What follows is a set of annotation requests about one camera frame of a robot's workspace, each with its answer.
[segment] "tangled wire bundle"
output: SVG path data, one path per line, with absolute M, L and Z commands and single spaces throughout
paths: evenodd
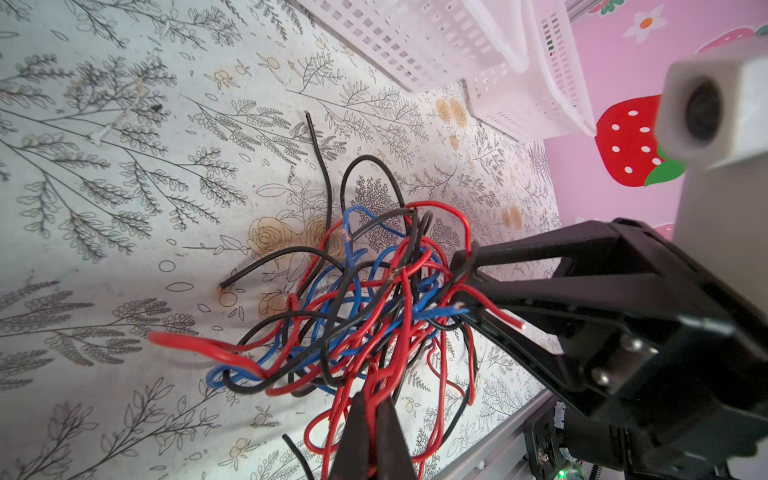
M 474 307 L 455 302 L 455 296 L 459 293 L 473 296 L 480 308 L 487 309 L 518 328 L 522 329 L 524 325 L 465 284 L 465 278 L 477 256 L 477 243 L 472 242 L 467 218 L 455 208 L 440 202 L 405 204 L 395 178 L 378 158 L 363 155 L 349 165 L 339 195 L 343 219 L 331 225 L 333 193 L 330 179 L 320 155 L 309 113 L 306 117 L 327 189 L 326 233 L 319 248 L 289 247 L 271 253 L 220 283 L 221 288 L 226 288 L 259 266 L 288 253 L 311 253 L 315 257 L 314 261 L 307 269 L 298 290 L 289 295 L 286 311 L 261 320 L 236 345 L 174 333 L 152 333 L 150 341 L 161 346 L 200 353 L 221 362 L 206 378 L 208 385 L 215 388 L 226 387 L 241 394 L 266 392 L 268 396 L 290 393 L 300 397 L 315 389 L 333 394 L 331 408 L 313 419 L 304 432 L 306 447 L 323 456 L 321 480 L 327 479 L 330 457 L 338 449 L 338 443 L 333 443 L 333 440 L 342 415 L 346 417 L 349 413 L 353 385 L 359 387 L 356 379 L 363 380 L 362 392 L 366 398 L 367 422 L 373 442 L 376 438 L 373 433 L 377 405 L 390 396 L 397 400 L 406 370 L 428 349 L 427 365 L 439 378 L 440 388 L 437 419 L 429 442 L 424 452 L 412 457 L 413 462 L 419 464 L 421 479 L 425 460 L 445 443 L 465 407 L 471 405 L 475 398 L 475 373 L 478 365 L 474 341 L 472 330 L 462 322 L 462 316 L 472 314 Z M 379 216 L 359 205 L 346 208 L 344 190 L 347 179 L 352 169 L 362 161 L 372 161 L 384 171 L 392 183 L 400 208 Z M 440 246 L 427 236 L 432 212 L 427 210 L 420 215 L 423 207 L 447 210 L 464 225 L 467 261 L 454 272 L 448 269 L 448 259 Z M 371 220 L 352 231 L 349 216 L 353 212 L 370 217 Z M 397 217 L 402 217 L 403 231 L 390 226 L 392 222 L 389 220 Z M 339 228 L 343 229 L 343 263 L 326 252 L 330 235 Z M 375 260 L 363 260 L 368 250 L 354 250 L 353 245 L 374 228 L 383 228 L 401 237 L 402 241 L 381 252 Z M 323 269 L 326 262 L 330 266 Z M 324 280 L 327 282 L 326 278 L 333 270 L 338 270 L 341 276 L 328 293 L 319 295 L 318 289 Z M 269 328 L 271 330 L 265 336 L 251 341 L 256 334 Z M 445 333 L 453 329 L 462 331 L 469 355 L 469 385 L 466 392 L 448 380 Z M 270 343 L 267 352 L 258 360 L 242 355 Z M 435 366 L 432 357 L 438 350 L 440 365 Z M 277 358 L 272 365 L 264 367 L 274 356 Z M 282 382 L 284 384 L 278 386 L 277 383 L 283 378 L 287 383 Z M 448 386 L 460 393 L 462 403 L 446 428 L 445 390 Z M 325 445 L 314 445 L 310 441 L 310 433 L 318 423 L 326 419 L 329 427 Z M 314 480 L 305 458 L 287 435 L 283 438 L 299 457 L 307 478 Z

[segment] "white flower decal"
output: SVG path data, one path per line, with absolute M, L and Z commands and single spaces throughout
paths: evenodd
M 637 43 L 643 43 L 651 30 L 658 30 L 667 24 L 667 20 L 661 17 L 664 4 L 657 6 L 650 13 L 638 12 L 634 14 L 634 25 L 624 33 L 625 38 L 634 37 Z

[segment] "floral tablecloth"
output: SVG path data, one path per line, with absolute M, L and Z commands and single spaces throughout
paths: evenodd
M 283 0 L 2 0 L 0 10 L 2 480 L 303 477 L 280 436 L 306 451 L 304 427 L 331 396 L 208 389 L 212 362 L 146 338 L 236 341 L 284 307 L 308 263 L 300 253 L 216 285 L 254 257 L 318 243 L 325 187 L 305 111 L 335 202 L 346 165 L 374 154 L 406 199 L 459 207 L 481 243 L 559 227 L 541 144 L 469 117 L 458 83 L 404 91 Z M 346 196 L 376 213 L 395 205 L 371 164 Z M 437 213 L 431 236 L 449 254 L 461 232 Z M 392 241 L 379 230 L 362 243 L 375 253 Z M 449 338 L 451 378 L 466 385 L 462 340 Z M 477 402 L 427 476 L 541 388 L 476 342 Z M 436 393 L 422 360 L 397 403 L 414 453 Z M 448 395 L 452 416 L 460 399 Z

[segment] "metal bolt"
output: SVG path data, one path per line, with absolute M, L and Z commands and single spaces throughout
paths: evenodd
M 644 346 L 643 340 L 629 336 L 626 333 L 621 336 L 619 343 L 621 344 L 621 348 L 628 352 L 640 352 Z
M 592 379 L 599 386 L 609 386 L 611 384 L 611 373 L 606 369 L 597 367 L 592 369 Z

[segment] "pink wallpaper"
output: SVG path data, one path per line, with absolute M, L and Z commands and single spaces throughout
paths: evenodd
M 573 24 L 595 120 L 614 104 L 659 95 L 667 67 L 676 60 L 737 28 L 756 31 L 768 24 L 766 0 L 604 0 L 601 4 L 602 9 Z M 545 144 L 563 225 L 581 218 L 615 217 L 655 227 L 674 222 L 684 175 L 647 187 L 627 187 L 608 173 L 594 138 L 572 134 Z

